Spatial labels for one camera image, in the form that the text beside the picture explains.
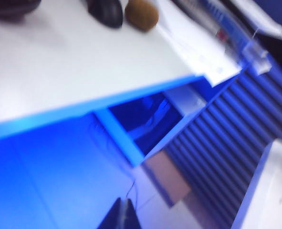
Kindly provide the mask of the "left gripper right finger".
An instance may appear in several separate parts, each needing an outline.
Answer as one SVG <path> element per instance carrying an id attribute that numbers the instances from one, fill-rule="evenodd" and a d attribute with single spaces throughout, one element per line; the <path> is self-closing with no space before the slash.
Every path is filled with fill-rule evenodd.
<path id="1" fill-rule="evenodd" d="M 136 215 L 134 205 L 129 198 L 125 200 L 124 228 L 141 229 L 141 225 Z"/>

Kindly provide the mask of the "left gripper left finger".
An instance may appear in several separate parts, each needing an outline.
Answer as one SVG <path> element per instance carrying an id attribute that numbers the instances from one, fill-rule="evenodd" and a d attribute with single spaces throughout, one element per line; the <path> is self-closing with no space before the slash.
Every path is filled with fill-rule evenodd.
<path id="1" fill-rule="evenodd" d="M 122 200 L 117 198 L 99 225 L 99 229 L 116 229 L 118 226 Z"/>

